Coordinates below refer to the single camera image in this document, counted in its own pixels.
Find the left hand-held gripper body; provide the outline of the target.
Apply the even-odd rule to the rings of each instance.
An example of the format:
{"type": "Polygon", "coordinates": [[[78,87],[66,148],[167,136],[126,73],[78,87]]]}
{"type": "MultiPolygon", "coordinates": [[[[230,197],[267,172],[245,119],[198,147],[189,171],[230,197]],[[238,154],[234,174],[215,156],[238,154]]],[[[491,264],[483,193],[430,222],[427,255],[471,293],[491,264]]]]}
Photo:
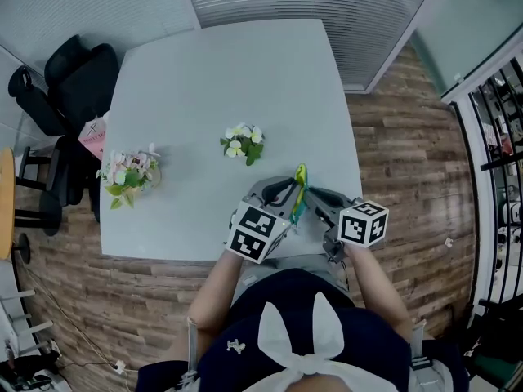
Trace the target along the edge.
{"type": "Polygon", "coordinates": [[[275,259],[291,229],[292,209],[279,195],[267,204],[255,194],[243,197],[230,219],[226,249],[256,264],[275,259]]]}

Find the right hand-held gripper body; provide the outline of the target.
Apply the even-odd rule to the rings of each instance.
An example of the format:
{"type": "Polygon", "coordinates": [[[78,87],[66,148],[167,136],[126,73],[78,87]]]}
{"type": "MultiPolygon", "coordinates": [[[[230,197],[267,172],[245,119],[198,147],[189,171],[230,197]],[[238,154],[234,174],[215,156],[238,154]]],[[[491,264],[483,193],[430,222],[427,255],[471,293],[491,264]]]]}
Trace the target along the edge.
{"type": "Polygon", "coordinates": [[[389,210],[372,201],[337,210],[333,225],[324,233],[323,247],[334,263],[345,257],[344,245],[370,247],[384,239],[389,210]]]}

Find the light green pencil pouch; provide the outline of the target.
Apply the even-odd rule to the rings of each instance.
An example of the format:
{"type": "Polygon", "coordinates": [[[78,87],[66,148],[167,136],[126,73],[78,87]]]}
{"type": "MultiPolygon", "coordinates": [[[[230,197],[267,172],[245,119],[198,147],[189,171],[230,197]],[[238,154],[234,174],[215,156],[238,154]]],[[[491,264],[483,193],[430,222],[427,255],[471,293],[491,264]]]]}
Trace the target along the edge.
{"type": "Polygon", "coordinates": [[[295,176],[294,176],[294,180],[299,185],[299,191],[298,191],[298,195],[297,195],[297,200],[294,203],[293,208],[291,210],[289,221],[293,225],[298,226],[300,217],[302,216],[303,212],[306,209],[305,195],[309,189],[308,172],[307,172],[305,163],[301,163],[297,167],[297,170],[296,170],[295,176]]]}

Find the person's left forearm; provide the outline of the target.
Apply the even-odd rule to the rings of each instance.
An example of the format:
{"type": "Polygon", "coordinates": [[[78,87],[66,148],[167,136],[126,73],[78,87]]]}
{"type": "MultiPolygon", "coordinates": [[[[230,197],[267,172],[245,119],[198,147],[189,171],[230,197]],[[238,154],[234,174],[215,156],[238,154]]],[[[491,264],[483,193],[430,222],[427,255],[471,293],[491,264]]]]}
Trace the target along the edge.
{"type": "Polygon", "coordinates": [[[226,321],[244,259],[225,250],[190,305],[188,317],[201,332],[219,333],[226,321]]]}

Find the person's grey shorts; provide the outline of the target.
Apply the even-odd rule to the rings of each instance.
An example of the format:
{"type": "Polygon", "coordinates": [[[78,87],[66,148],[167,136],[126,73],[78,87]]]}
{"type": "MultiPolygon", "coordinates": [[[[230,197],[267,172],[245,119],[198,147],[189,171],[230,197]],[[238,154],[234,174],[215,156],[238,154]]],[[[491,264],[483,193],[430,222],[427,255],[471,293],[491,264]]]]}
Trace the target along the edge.
{"type": "Polygon", "coordinates": [[[335,308],[354,305],[325,256],[269,259],[240,275],[229,317],[260,314],[267,302],[282,311],[310,310],[319,292],[335,308]]]}

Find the white flowers in white pot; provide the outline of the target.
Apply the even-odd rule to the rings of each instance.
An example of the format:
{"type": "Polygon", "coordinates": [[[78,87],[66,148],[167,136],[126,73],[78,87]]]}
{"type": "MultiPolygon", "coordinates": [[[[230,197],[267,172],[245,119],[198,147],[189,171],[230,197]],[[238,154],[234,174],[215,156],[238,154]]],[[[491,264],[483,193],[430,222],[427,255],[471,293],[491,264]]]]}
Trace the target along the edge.
{"type": "Polygon", "coordinates": [[[226,157],[242,158],[249,167],[261,158],[264,141],[265,135],[260,127],[241,122],[226,129],[220,145],[226,157]]]}

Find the person's navy top white bow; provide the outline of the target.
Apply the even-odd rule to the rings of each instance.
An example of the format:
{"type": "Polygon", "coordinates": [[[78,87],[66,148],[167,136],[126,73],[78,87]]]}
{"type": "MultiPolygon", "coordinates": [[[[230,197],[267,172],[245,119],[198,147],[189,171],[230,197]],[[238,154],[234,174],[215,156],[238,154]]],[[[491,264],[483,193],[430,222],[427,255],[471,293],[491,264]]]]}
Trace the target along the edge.
{"type": "Polygon", "coordinates": [[[340,290],[302,269],[278,272],[248,287],[232,305],[224,328],[197,366],[201,392],[242,392],[282,366],[264,355],[257,333],[266,303],[280,312],[293,352],[313,351],[314,297],[323,293],[340,318],[345,345],[335,357],[408,391],[410,348],[392,327],[372,311],[354,306],[340,290]]]}

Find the pink flowers in cream pot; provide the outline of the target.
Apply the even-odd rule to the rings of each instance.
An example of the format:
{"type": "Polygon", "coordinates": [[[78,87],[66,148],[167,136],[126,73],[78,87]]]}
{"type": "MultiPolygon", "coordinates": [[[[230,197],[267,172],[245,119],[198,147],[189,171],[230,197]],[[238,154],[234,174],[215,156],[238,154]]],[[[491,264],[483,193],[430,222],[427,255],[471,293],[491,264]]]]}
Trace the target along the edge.
{"type": "Polygon", "coordinates": [[[161,181],[160,154],[154,143],[147,150],[112,151],[109,161],[96,172],[105,192],[111,197],[110,210],[134,208],[135,198],[155,188],[161,181]]]}

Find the black metal railing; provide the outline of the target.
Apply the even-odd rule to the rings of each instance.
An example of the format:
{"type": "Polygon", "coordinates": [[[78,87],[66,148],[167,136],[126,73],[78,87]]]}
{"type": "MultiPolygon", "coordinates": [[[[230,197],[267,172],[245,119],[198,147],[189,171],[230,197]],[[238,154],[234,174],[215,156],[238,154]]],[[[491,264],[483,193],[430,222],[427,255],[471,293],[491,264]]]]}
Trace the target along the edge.
{"type": "Polygon", "coordinates": [[[471,302],[523,300],[523,53],[454,98],[472,175],[471,302]]]}

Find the green seat chair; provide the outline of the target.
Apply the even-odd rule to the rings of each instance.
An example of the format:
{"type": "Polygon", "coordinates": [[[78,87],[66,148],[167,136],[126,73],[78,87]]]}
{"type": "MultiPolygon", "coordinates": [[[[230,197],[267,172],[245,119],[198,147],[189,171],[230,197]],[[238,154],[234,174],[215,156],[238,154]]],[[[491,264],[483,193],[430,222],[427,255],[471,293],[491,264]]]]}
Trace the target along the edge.
{"type": "Polygon", "coordinates": [[[523,361],[509,363],[484,355],[478,344],[463,357],[470,380],[478,377],[498,392],[523,392],[523,361]]]}

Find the frosted glass door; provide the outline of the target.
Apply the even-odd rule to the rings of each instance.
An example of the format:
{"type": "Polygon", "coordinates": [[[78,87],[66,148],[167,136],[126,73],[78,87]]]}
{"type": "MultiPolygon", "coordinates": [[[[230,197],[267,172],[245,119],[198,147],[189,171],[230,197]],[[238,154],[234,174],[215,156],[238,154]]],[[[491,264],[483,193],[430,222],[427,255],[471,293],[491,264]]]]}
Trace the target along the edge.
{"type": "Polygon", "coordinates": [[[444,95],[523,29],[523,0],[437,0],[411,43],[444,95]]]}

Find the black mesh office chair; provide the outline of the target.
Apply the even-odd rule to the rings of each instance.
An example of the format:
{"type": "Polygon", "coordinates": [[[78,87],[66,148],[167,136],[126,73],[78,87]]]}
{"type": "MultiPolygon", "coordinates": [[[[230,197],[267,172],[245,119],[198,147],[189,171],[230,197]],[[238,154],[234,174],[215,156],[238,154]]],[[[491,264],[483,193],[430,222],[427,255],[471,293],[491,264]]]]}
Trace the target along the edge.
{"type": "Polygon", "coordinates": [[[48,116],[58,141],[51,155],[53,184],[49,186],[62,207],[76,205],[85,190],[92,212],[100,219],[101,160],[79,140],[91,120],[102,117],[111,106],[119,74],[117,56],[111,45],[86,48],[74,35],[50,57],[44,68],[48,116]]]}

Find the white metal rack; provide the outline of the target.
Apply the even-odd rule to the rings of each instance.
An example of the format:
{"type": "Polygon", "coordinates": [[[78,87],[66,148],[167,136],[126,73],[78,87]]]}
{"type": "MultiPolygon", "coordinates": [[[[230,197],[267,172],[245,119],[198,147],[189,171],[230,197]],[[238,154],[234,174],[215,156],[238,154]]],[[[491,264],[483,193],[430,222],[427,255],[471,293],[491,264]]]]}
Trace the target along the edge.
{"type": "Polygon", "coordinates": [[[33,315],[23,309],[24,299],[35,294],[35,290],[26,290],[0,296],[0,351],[8,347],[15,357],[21,357],[39,351],[46,344],[36,336],[54,323],[50,319],[33,323],[33,315]]]}

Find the round wooden side table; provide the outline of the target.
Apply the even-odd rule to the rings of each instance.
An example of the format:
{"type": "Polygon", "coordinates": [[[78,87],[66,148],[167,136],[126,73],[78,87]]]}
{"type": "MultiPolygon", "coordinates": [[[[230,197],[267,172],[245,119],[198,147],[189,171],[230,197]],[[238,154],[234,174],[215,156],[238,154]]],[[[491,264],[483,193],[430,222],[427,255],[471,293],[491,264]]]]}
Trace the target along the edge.
{"type": "Polygon", "coordinates": [[[15,160],[11,148],[0,150],[0,261],[19,252],[25,264],[30,262],[30,245],[26,234],[21,234],[13,247],[15,229],[15,160]]]}

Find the black high-back office chair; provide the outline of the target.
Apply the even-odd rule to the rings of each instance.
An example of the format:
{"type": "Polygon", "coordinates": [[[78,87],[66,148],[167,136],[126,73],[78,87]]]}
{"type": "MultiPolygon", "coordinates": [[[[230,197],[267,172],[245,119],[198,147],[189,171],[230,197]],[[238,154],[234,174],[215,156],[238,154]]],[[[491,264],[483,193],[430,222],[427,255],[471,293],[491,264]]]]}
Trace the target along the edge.
{"type": "Polygon", "coordinates": [[[33,119],[46,136],[57,136],[52,154],[49,157],[31,153],[26,147],[20,162],[16,184],[41,192],[39,209],[37,211],[19,210],[15,212],[15,226],[19,228],[42,229],[48,236],[55,235],[62,221],[62,208],[67,178],[64,172],[68,170],[64,150],[60,148],[66,133],[60,115],[51,105],[46,93],[32,83],[29,70],[21,66],[11,76],[8,83],[8,93],[16,103],[33,119]],[[25,176],[28,166],[46,166],[47,179],[44,182],[30,180],[25,176]]]}

